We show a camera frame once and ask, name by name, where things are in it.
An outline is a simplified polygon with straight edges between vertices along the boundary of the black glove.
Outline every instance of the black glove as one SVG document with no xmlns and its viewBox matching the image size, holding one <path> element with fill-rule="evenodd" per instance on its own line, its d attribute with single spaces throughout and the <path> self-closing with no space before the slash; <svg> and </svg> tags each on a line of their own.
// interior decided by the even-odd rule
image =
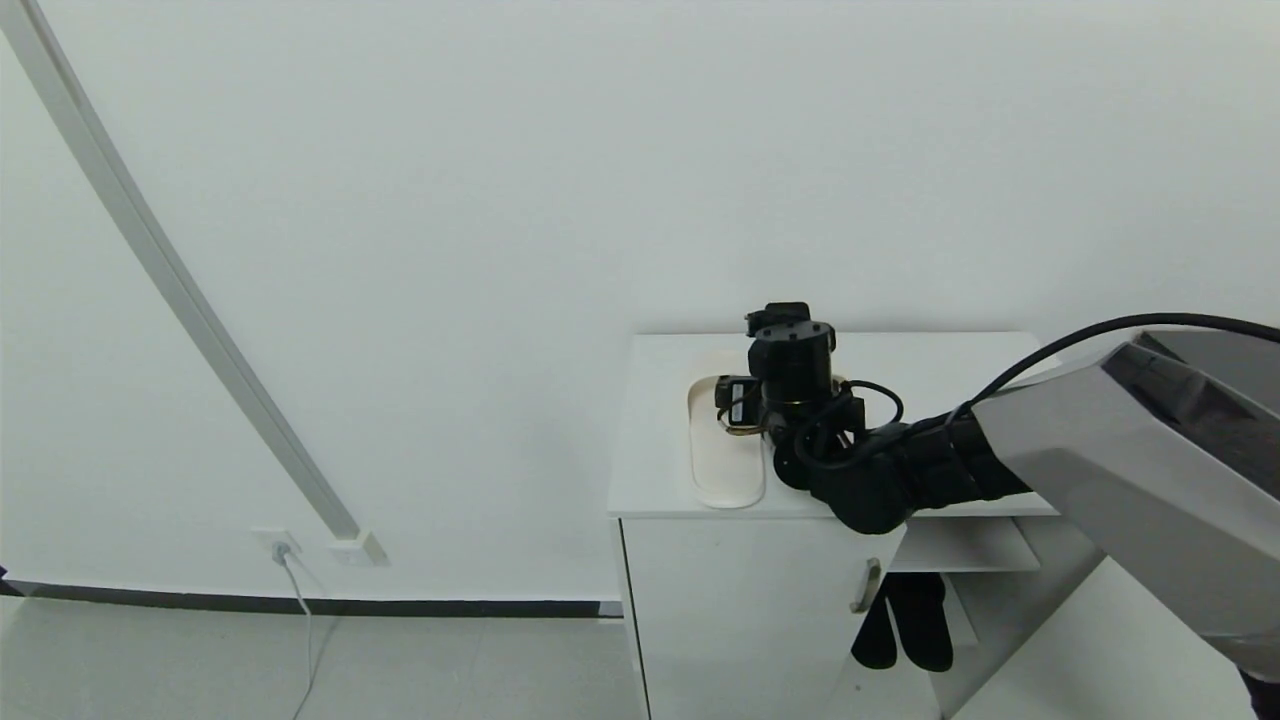
<svg viewBox="0 0 1280 720">
<path fill-rule="evenodd" d="M 890 624 L 893 609 L 902 652 L 922 670 L 945 673 L 955 661 L 947 618 L 942 610 L 946 585 L 937 573 L 891 573 L 884 577 L 850 653 L 872 670 L 892 667 L 897 643 Z"/>
</svg>

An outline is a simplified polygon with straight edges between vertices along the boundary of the power cord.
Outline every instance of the power cord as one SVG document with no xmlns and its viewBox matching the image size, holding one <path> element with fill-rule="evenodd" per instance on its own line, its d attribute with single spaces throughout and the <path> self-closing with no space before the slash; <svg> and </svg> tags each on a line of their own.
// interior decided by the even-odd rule
<svg viewBox="0 0 1280 720">
<path fill-rule="evenodd" d="M 302 597 L 302 591 L 298 588 L 298 579 L 293 577 L 293 569 L 289 568 L 288 556 L 293 555 L 288 543 L 278 542 L 271 546 L 271 561 L 284 568 L 284 571 L 289 575 L 289 584 L 293 585 L 293 594 L 298 598 L 298 605 L 302 606 L 302 612 L 307 616 L 307 689 L 302 693 L 302 700 L 298 701 L 297 710 L 293 711 L 293 717 L 291 720 L 298 720 L 302 715 L 302 706 L 307 703 L 307 698 L 311 697 L 311 688 L 316 683 L 316 662 L 312 660 L 311 655 L 311 607 L 307 601 Z"/>
</svg>

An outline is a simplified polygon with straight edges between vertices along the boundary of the black baseboard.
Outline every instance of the black baseboard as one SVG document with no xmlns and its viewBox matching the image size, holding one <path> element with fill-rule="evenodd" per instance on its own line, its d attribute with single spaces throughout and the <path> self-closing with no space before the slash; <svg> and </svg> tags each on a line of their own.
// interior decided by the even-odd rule
<svg viewBox="0 0 1280 720">
<path fill-rule="evenodd" d="M 78 600 L 136 607 L 173 610 L 215 610 L 219 612 L 302 612 L 292 597 L 246 597 L 241 594 L 172 593 L 122 591 L 79 585 L 50 585 L 23 580 L 0 580 L 0 594 L 51 600 Z M 307 598 L 316 615 L 367 618 L 617 618 L 616 602 L 576 600 L 499 601 L 499 600 L 330 600 Z"/>
</svg>

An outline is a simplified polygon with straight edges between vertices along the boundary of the white countertop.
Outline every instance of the white countertop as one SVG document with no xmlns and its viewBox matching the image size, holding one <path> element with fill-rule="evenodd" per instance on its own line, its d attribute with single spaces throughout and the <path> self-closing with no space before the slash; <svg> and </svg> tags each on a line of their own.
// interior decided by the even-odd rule
<svg viewBox="0 0 1280 720">
<path fill-rule="evenodd" d="M 831 518 L 831 509 L 772 473 L 764 497 L 750 507 L 716 510 L 692 489 L 687 398 L 707 377 L 746 374 L 742 334 L 637 336 L 631 343 L 627 389 L 620 410 L 609 484 L 616 518 Z M 906 420 L 948 411 L 1009 365 L 1039 347 L 1028 333 L 840 333 L 835 372 L 884 384 L 906 402 Z M 892 404 L 872 392 L 867 423 L 892 416 Z M 966 502 L 919 516 L 1056 515 L 1037 495 Z"/>
</svg>

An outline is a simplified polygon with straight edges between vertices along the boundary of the white floor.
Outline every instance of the white floor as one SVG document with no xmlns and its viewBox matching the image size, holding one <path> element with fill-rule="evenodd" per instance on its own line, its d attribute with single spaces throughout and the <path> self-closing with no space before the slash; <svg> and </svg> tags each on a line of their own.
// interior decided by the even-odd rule
<svg viewBox="0 0 1280 720">
<path fill-rule="evenodd" d="M 288 720 L 301 616 L 0 598 L 4 720 Z M 620 621 L 316 618 L 300 720 L 639 720 Z"/>
</svg>

